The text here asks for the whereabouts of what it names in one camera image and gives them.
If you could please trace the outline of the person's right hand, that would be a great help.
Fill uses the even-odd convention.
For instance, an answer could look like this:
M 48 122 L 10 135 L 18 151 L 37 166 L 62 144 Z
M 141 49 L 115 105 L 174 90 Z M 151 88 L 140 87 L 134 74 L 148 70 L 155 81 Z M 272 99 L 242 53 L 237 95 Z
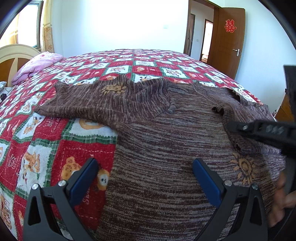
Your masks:
M 273 227 L 285 216 L 285 208 L 294 208 L 296 203 L 295 191 L 289 194 L 285 193 L 286 176 L 281 171 L 277 188 L 274 194 L 273 206 L 268 216 L 269 226 Z

